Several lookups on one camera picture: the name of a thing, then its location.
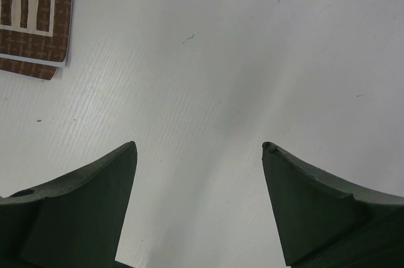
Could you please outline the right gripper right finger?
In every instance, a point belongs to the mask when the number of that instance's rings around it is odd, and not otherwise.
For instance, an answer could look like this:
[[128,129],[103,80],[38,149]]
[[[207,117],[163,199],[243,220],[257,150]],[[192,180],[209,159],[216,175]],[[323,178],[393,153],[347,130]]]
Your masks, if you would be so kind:
[[288,267],[402,267],[403,198],[263,144],[263,171]]

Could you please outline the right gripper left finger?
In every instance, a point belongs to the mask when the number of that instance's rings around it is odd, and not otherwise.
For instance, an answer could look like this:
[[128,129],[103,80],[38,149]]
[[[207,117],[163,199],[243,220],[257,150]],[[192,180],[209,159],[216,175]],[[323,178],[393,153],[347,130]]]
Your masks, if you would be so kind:
[[136,165],[130,141],[1,198],[1,267],[125,267],[116,253]]

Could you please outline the patchwork patterned placemat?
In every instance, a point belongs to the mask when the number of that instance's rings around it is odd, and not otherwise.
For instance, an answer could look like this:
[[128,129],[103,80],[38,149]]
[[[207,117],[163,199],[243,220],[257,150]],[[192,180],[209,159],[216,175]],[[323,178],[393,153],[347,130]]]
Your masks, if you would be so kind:
[[1,70],[50,80],[66,65],[73,0],[1,0]]

